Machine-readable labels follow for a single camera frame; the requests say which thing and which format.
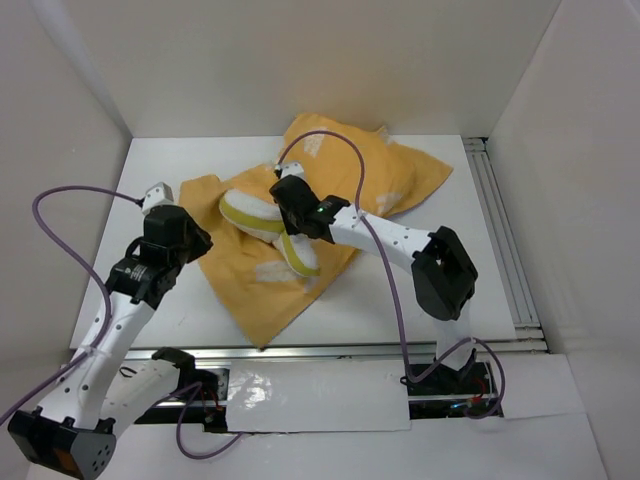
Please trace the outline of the white pillow with yellow edge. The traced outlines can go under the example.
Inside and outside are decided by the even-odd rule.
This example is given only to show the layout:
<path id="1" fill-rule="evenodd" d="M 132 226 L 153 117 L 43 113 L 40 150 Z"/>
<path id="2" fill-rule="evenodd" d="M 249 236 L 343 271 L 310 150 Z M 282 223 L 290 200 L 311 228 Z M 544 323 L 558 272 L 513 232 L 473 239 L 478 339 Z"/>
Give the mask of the white pillow with yellow edge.
<path id="1" fill-rule="evenodd" d="M 219 200 L 219 211 L 240 231 L 275 247 L 296 275 L 306 278 L 320 275 L 311 240 L 300 233 L 289 233 L 276 205 L 230 189 Z"/>

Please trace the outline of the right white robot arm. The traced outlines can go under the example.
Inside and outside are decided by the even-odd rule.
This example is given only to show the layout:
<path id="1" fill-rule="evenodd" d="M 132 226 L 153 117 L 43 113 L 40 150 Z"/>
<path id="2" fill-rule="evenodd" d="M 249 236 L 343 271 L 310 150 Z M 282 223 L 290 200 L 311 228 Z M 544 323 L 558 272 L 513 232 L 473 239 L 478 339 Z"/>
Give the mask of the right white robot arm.
<path id="1" fill-rule="evenodd" d="M 431 375 L 448 392 L 460 391 L 469 383 L 476 349 L 465 305 L 475 293 L 478 271 L 455 231 L 445 226 L 435 231 L 412 229 L 334 195 L 321 200 L 305 180 L 294 175 L 279 179 L 270 194 L 288 230 L 381 258 L 391 289 L 407 385 L 419 384 Z M 409 360 L 393 265 L 411 276 L 417 304 L 437 328 L 435 359 L 420 374 Z"/>

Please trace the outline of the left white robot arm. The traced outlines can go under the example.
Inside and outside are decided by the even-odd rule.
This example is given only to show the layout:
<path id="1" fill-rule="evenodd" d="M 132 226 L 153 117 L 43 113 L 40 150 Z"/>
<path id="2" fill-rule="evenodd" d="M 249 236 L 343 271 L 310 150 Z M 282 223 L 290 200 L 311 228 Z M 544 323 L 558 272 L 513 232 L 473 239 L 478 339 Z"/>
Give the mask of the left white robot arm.
<path id="1" fill-rule="evenodd" d="M 106 325 L 88 332 L 71 369 L 37 407 L 11 415 L 9 435 L 28 461 L 96 479 L 117 440 L 147 410 L 165 397 L 193 394 L 203 375 L 194 357 L 179 349 L 159 349 L 129 379 L 120 378 L 119 370 L 183 268 L 212 245 L 180 206 L 155 206 L 145 214 L 142 235 L 106 281 Z"/>

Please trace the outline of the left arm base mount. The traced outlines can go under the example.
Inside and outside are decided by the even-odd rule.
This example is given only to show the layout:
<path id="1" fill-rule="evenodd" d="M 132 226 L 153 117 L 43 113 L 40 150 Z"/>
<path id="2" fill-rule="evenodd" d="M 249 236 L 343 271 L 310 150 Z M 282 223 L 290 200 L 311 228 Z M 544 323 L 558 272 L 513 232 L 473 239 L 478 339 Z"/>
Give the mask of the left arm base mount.
<path id="1" fill-rule="evenodd" d="M 199 425 L 207 433 L 226 433 L 227 368 L 192 369 L 180 374 L 177 396 L 165 397 L 149 408 L 136 425 Z"/>

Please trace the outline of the orange pillowcase with blue back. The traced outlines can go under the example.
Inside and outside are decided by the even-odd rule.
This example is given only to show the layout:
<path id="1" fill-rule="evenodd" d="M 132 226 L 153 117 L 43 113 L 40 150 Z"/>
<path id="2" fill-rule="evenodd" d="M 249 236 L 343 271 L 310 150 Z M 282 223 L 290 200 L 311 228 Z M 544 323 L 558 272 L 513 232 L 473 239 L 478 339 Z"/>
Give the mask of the orange pillowcase with blue back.
<path id="1" fill-rule="evenodd" d="M 183 182 L 179 202 L 212 238 L 199 266 L 245 338 L 262 348 L 349 266 L 339 223 L 408 211 L 436 192 L 449 165 L 316 113 L 298 115 L 272 164 L 229 179 Z"/>

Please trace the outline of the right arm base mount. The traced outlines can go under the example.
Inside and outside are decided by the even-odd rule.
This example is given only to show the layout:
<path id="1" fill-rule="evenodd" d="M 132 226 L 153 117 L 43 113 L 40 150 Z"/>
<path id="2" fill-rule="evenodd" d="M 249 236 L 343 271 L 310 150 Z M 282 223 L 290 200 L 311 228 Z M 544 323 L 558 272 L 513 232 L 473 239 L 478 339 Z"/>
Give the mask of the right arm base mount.
<path id="1" fill-rule="evenodd" d="M 408 395 L 411 420 L 500 416 L 499 386 L 491 365 L 476 361 L 462 372 L 446 366 L 419 383 L 400 379 Z"/>

